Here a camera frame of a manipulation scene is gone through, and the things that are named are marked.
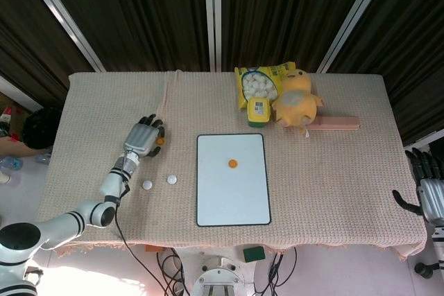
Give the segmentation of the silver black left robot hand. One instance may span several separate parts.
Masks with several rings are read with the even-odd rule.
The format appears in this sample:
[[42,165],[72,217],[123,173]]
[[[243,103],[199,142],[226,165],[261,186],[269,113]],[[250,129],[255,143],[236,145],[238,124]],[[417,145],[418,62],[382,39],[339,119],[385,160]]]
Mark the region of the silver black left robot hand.
[[155,157],[161,150],[158,139],[164,139],[165,129],[162,119],[156,114],[143,116],[132,127],[127,136],[123,148],[125,151],[133,152],[142,157]]

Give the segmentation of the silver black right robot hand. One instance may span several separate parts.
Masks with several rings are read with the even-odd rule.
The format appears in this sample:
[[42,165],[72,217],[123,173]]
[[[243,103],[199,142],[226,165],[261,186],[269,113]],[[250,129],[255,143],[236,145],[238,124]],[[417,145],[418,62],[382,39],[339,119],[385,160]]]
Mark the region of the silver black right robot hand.
[[430,225],[442,227],[443,162],[417,148],[406,150],[405,154],[411,163],[419,205],[406,202],[396,190],[392,190],[394,200],[404,210],[422,216]]

